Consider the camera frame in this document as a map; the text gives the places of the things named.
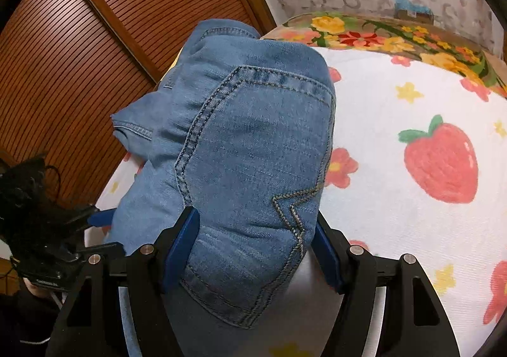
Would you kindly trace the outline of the light blue denim pants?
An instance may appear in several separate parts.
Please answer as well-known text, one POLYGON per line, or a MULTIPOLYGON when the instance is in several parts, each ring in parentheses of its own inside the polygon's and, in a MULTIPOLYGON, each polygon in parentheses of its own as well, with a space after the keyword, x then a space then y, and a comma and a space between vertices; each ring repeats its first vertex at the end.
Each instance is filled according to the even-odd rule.
POLYGON ((112 116, 144 160, 108 238, 127 253, 186 207, 200 229, 164 299, 186 356, 230 356, 309 249, 333 145, 324 58, 242 22, 198 23, 156 91, 112 116))

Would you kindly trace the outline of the white strawberry print sheet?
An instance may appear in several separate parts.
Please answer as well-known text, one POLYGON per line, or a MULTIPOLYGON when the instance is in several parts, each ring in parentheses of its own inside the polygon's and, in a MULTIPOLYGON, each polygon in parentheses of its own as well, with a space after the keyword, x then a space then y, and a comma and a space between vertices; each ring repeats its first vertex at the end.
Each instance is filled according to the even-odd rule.
MULTIPOLYGON (((419 260, 460 354, 479 351, 506 308, 506 101, 453 72, 315 48, 335 92, 317 213, 373 255, 419 260)), ((113 208, 144 160, 127 151, 97 202, 113 208)), ((230 356, 318 356, 341 297, 307 249, 285 291, 230 356)))

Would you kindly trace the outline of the brown louvered wardrobe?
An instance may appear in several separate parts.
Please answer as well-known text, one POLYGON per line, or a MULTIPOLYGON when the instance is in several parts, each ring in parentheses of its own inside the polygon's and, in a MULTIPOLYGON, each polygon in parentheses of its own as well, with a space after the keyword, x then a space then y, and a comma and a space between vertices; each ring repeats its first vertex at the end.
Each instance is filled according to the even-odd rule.
POLYGON ((151 91, 202 20, 261 33, 266 0, 21 0, 1 32, 1 168, 58 168, 57 201, 94 204, 125 150, 111 115, 151 91))

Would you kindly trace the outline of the floral bed blanket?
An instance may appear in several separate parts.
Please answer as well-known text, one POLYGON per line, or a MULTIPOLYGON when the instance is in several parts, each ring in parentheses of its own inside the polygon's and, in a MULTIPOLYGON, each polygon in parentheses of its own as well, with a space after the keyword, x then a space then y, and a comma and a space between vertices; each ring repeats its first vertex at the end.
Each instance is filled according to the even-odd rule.
POLYGON ((294 16, 264 37, 333 50, 385 53, 407 66, 419 61, 448 70, 464 80, 465 88, 486 100, 506 97, 506 65, 480 45, 436 26, 387 17, 338 12, 294 16))

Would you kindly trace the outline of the box with blue item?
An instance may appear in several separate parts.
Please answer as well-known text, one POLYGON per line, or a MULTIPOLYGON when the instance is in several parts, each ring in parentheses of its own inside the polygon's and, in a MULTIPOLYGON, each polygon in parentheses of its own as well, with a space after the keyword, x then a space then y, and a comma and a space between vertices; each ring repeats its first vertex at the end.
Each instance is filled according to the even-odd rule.
POLYGON ((409 0, 395 0, 395 18, 403 21, 434 23, 432 10, 424 5, 412 3, 409 0))

